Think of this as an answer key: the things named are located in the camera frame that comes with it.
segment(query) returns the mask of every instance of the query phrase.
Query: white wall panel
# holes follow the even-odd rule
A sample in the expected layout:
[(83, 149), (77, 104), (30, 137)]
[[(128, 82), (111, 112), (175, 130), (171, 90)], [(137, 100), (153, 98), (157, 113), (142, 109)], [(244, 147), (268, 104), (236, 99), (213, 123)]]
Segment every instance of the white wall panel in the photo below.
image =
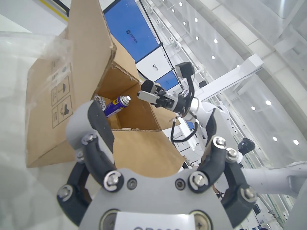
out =
[(208, 9), (213, 10), (220, 3), (216, 0), (200, 0)]
[(231, 25), (238, 19), (227, 10), (223, 5), (218, 6), (216, 9), (212, 11), (224, 24), (227, 26)]
[(38, 0), (0, 1), (0, 14), (32, 33), (58, 35), (66, 27), (63, 19)]
[(264, 44), (260, 39), (248, 46), (254, 53), (256, 53), (260, 58), (268, 55), (272, 52), (266, 44)]
[(229, 28), (246, 44), (249, 45), (256, 41), (258, 37), (253, 34), (243, 23), (239, 20), (229, 26)]
[(142, 59), (136, 66), (151, 81), (156, 81), (171, 70), (161, 48)]

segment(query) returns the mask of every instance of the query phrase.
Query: cardboard flap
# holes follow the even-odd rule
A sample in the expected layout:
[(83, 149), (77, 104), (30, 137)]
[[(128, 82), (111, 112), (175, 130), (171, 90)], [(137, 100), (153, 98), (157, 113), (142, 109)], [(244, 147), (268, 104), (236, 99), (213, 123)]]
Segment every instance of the cardboard flap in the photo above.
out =
[(184, 158), (163, 132), (113, 131), (117, 168), (129, 168), (147, 177), (177, 173)]
[(91, 99), (116, 51), (99, 0), (71, 1), (68, 39), (73, 44), (75, 107), (79, 107)]
[[(156, 119), (160, 125), (161, 130), (165, 130), (172, 127), (172, 120), (176, 117), (176, 113), (167, 110), (163, 107), (155, 107), (151, 105), (151, 108), (156, 116)], [(176, 120), (176, 126), (180, 125), (179, 120)]]
[(123, 93), (124, 96), (130, 96), (131, 100), (129, 106), (117, 114), (120, 126), (140, 130), (160, 130), (150, 104), (138, 99), (137, 93), (140, 90), (141, 86), (138, 83)]
[(124, 70), (126, 70), (129, 74), (131, 74), (137, 81), (139, 81), (135, 60), (128, 53), (128, 51), (117, 41), (115, 37), (111, 35), (111, 38), (117, 47), (114, 61)]

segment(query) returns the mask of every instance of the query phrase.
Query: white beam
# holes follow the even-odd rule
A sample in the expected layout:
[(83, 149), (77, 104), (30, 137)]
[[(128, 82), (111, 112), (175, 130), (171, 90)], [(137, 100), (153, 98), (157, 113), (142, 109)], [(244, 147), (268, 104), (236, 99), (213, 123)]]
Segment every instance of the white beam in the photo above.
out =
[(262, 59), (254, 54), (250, 56), (239, 68), (235, 68), (209, 83), (205, 87), (195, 91), (195, 97), (201, 101), (208, 100), (220, 92), (230, 88), (240, 81), (257, 72), (263, 64)]

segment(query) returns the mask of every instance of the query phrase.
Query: metal screw head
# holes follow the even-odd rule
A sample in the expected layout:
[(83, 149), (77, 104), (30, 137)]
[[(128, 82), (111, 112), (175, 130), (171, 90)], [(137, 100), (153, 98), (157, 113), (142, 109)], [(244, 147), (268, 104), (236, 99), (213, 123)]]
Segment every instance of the metal screw head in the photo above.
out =
[(226, 140), (224, 138), (222, 138), (222, 137), (217, 137), (216, 143), (218, 145), (224, 146), (226, 144)]
[(107, 191), (115, 191), (117, 189), (117, 184), (121, 175), (122, 174), (116, 170), (110, 171), (103, 179), (103, 187)]
[(251, 187), (245, 189), (244, 194), (245, 194), (246, 198), (248, 198), (248, 199), (255, 198), (255, 196), (256, 196), (255, 190)]
[(229, 150), (227, 150), (227, 155), (229, 157), (232, 157), (232, 158), (236, 158), (237, 157), (237, 151), (232, 149), (232, 148), (229, 148)]
[(92, 133), (88, 133), (87, 135), (85, 135), (82, 140), (81, 143), (83, 145), (87, 145), (89, 142), (93, 141), (94, 138), (96, 138), (97, 136), (95, 134)]
[(127, 182), (127, 188), (129, 190), (134, 190), (137, 186), (137, 180), (134, 178), (130, 178)]
[(219, 149), (225, 149), (226, 148), (226, 140), (222, 137), (216, 136), (213, 138), (213, 144), (219, 148)]
[(246, 189), (241, 188), (240, 193), (247, 202), (254, 203), (257, 201), (256, 191), (252, 187)]
[(201, 175), (197, 175), (194, 177), (194, 183), (198, 186), (198, 187), (202, 187), (205, 185), (206, 180), (203, 176)]
[(226, 155), (226, 161), (229, 163), (235, 163), (238, 159), (238, 152), (232, 148), (226, 148), (227, 155)]
[(118, 184), (118, 176), (116, 176), (115, 174), (110, 175), (108, 180), (107, 180), (108, 185), (116, 185)]
[(192, 190), (198, 190), (199, 187), (209, 185), (209, 180), (203, 172), (195, 171), (189, 177), (189, 184)]
[(57, 195), (62, 198), (62, 201), (65, 202), (70, 199), (72, 195), (73, 189), (71, 185), (65, 184), (61, 188), (59, 188)]
[(201, 211), (194, 211), (195, 230), (211, 230), (212, 225), (206, 214)]
[(100, 230), (114, 230), (118, 210), (109, 210), (101, 218)]
[(177, 190), (184, 190), (185, 188), (185, 182), (183, 179), (181, 178), (178, 178), (176, 181), (175, 181), (175, 187)]

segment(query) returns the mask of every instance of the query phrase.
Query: spray can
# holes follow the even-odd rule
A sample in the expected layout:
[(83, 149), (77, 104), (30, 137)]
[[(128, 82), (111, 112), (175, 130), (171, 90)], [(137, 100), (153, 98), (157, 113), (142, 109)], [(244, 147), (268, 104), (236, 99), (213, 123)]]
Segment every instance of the spray can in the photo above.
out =
[(106, 117), (111, 117), (126, 108), (131, 100), (130, 96), (119, 96), (106, 106), (104, 114)]

